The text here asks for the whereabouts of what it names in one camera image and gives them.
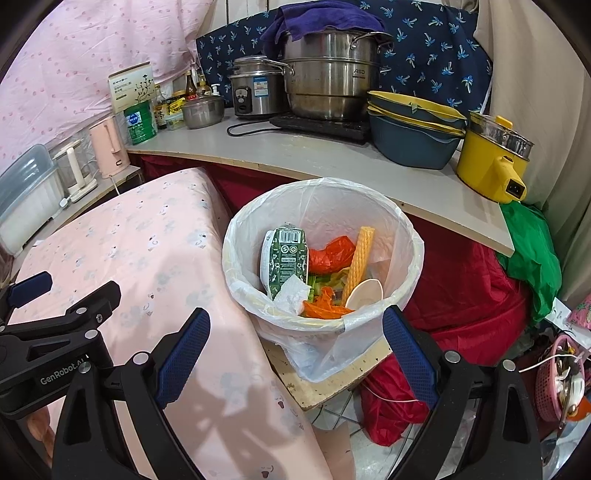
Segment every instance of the crumpled tissue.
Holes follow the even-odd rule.
[[[281,290],[275,296],[273,303],[277,308],[292,315],[299,315],[304,311],[304,300],[308,300],[310,286],[292,275],[281,286]]]

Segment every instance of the rice cooker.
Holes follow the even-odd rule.
[[[498,203],[522,201],[523,174],[533,143],[515,132],[509,120],[470,112],[457,176],[482,196]]]
[[[234,60],[234,73],[228,78],[236,116],[264,118],[289,111],[282,65],[264,55]]]

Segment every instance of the orange plastic bag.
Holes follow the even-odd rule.
[[[310,248],[309,273],[327,275],[343,270],[351,265],[354,253],[355,244],[346,235],[332,240],[324,250]]]
[[[304,315],[308,318],[336,320],[353,310],[332,305],[334,291],[330,287],[322,287],[321,294],[313,303],[304,301]]]

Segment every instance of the barcode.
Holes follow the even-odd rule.
[[[301,232],[295,230],[279,230],[279,243],[281,244],[299,244]]]

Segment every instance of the yellow wafer stick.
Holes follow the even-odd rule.
[[[351,295],[353,289],[359,285],[365,269],[368,266],[369,252],[371,250],[371,244],[374,241],[375,228],[370,226],[363,226],[359,230],[359,236],[357,237],[357,246],[355,247],[355,253],[353,255],[353,261],[351,262],[351,268],[349,275],[347,276],[347,283],[343,290],[343,299],[341,305],[344,305]]]

